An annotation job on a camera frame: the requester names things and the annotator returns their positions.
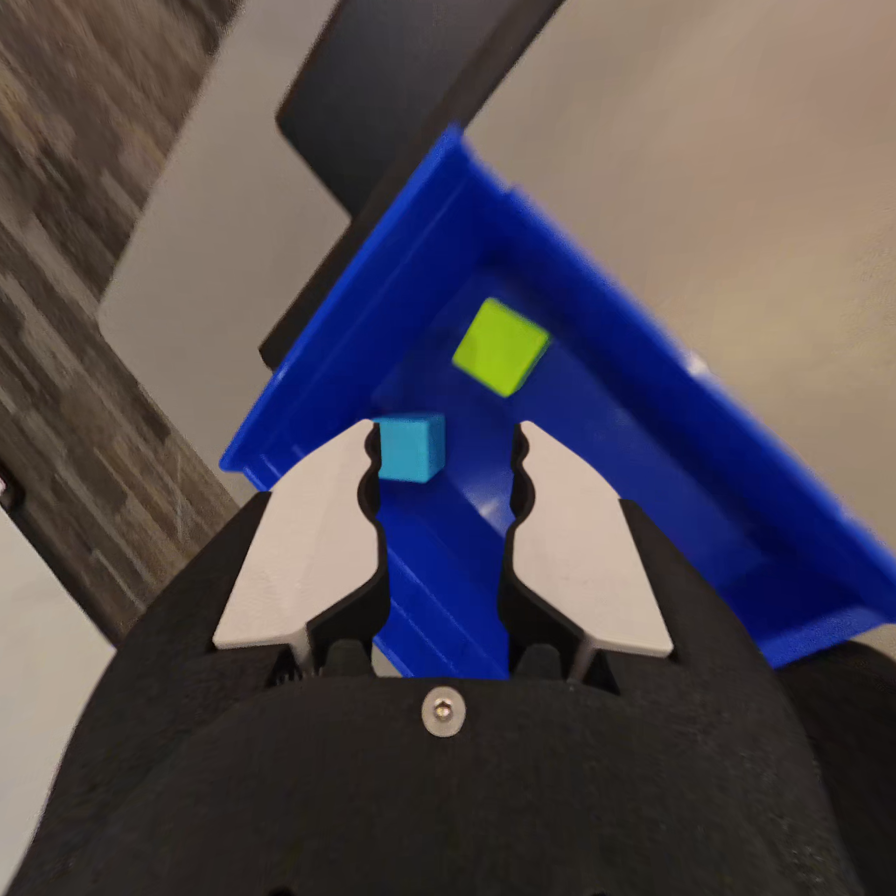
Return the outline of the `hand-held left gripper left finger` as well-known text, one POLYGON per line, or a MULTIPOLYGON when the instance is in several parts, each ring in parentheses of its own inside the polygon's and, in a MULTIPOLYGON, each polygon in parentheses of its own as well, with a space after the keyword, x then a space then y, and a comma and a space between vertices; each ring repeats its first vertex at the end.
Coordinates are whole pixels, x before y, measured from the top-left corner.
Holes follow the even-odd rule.
POLYGON ((379 428, 361 420, 274 485, 212 635, 217 650, 287 646, 307 675, 339 641, 370 655, 390 612, 381 460, 379 428))

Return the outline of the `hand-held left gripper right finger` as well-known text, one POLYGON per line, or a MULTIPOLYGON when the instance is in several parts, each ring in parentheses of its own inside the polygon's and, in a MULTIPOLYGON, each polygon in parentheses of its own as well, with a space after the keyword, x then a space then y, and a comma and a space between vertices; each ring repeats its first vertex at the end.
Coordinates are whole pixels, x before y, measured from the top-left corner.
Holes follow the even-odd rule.
POLYGON ((673 640, 614 487, 532 421, 511 448, 513 516, 498 614, 509 669, 549 647, 561 678, 584 682, 601 652, 667 659, 673 640))

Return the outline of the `blue plastic bin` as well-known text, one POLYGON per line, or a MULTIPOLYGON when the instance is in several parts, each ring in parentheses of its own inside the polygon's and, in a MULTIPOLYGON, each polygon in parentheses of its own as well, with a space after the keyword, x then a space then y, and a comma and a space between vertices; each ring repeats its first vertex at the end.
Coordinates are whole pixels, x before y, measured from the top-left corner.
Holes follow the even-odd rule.
POLYGON ((894 557, 450 127, 330 290, 220 467, 268 490, 363 418, 442 413, 446 464, 384 486, 406 677, 506 678, 497 613, 511 443, 532 421, 636 502, 771 666, 894 622, 894 557), (488 297, 552 342, 509 398, 453 366, 488 297))

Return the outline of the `light blue cube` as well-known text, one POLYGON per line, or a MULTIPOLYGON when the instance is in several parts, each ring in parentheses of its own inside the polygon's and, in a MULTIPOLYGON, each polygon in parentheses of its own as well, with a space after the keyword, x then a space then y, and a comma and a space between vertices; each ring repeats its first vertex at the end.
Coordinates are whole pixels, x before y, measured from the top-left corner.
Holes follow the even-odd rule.
POLYGON ((374 418, 379 428, 382 480, 426 484, 445 465, 446 423, 442 413, 374 418))

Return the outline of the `green cube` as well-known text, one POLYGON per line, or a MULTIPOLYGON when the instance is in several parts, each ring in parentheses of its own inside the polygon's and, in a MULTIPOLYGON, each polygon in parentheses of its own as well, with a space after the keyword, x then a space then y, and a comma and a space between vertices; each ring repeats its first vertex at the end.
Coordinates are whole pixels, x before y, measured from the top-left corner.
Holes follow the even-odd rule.
POLYGON ((521 389, 551 342, 543 327, 488 297, 455 349, 452 363, 506 399, 521 389))

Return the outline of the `black wrist rest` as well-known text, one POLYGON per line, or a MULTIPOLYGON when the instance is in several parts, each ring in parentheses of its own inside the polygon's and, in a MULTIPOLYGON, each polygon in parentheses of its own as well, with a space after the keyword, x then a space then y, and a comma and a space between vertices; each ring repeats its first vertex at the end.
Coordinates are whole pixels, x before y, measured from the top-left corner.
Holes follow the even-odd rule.
POLYGON ((866 894, 895 893, 895 664, 846 642, 780 667, 866 894))

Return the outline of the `dark rectangular table pad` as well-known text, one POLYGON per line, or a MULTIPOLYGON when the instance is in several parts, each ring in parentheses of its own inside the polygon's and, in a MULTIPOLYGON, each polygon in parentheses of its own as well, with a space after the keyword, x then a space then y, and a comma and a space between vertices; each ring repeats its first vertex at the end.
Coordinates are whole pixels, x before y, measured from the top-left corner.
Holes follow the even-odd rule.
POLYGON ((356 216, 456 81, 504 2, 339 2, 277 114, 288 145, 356 216))

